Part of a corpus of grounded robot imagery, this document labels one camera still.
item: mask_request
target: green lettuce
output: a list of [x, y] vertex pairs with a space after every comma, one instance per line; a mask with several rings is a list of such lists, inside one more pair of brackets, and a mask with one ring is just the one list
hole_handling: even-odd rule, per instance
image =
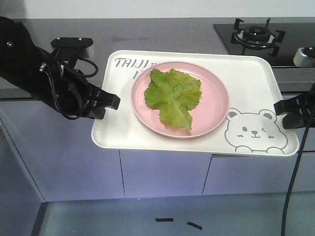
[[150, 78], [144, 91], [146, 104], [160, 110], [163, 124], [191, 130], [192, 117], [188, 111], [199, 104], [200, 80], [175, 69], [170, 72], [153, 69]]

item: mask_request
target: white wall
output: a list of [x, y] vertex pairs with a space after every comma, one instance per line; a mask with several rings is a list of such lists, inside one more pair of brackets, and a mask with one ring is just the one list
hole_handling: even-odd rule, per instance
[[314, 0], [0, 0], [9, 18], [314, 17]]

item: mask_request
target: gray countertop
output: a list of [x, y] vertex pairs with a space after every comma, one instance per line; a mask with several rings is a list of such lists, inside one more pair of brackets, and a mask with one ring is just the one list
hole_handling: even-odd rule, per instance
[[[262, 23], [265, 18], [244, 18]], [[235, 18], [171, 19], [21, 19], [36, 46], [52, 51], [57, 37], [89, 37], [94, 41], [91, 58], [99, 66], [89, 82], [101, 86], [108, 57], [118, 50], [227, 54], [213, 24], [233, 24]], [[274, 23], [315, 23], [314, 17], [272, 18]], [[92, 70], [79, 65], [88, 73]], [[315, 82], [315, 68], [273, 68], [282, 92], [306, 91]], [[0, 78], [0, 98], [24, 98], [29, 94]]]

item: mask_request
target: stove knob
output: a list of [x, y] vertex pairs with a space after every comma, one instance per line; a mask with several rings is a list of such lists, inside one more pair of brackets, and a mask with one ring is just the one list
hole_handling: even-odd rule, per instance
[[313, 48], [299, 48], [293, 58], [293, 62], [298, 67], [315, 67], [315, 57], [309, 52], [315, 51]]

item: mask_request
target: pink plate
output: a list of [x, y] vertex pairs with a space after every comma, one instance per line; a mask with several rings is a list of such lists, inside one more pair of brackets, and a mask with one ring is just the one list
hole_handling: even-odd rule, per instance
[[[192, 116], [191, 130], [165, 126], [159, 120], [159, 110], [152, 110], [146, 105], [144, 91], [151, 81], [150, 72], [153, 68], [163, 72], [173, 68], [201, 81], [200, 102], [189, 112]], [[131, 90], [131, 104], [137, 117], [149, 129], [167, 137], [187, 139], [209, 133], [224, 121], [229, 108], [229, 96], [222, 81], [211, 71], [189, 62], [170, 61], [156, 64], [137, 77]]]

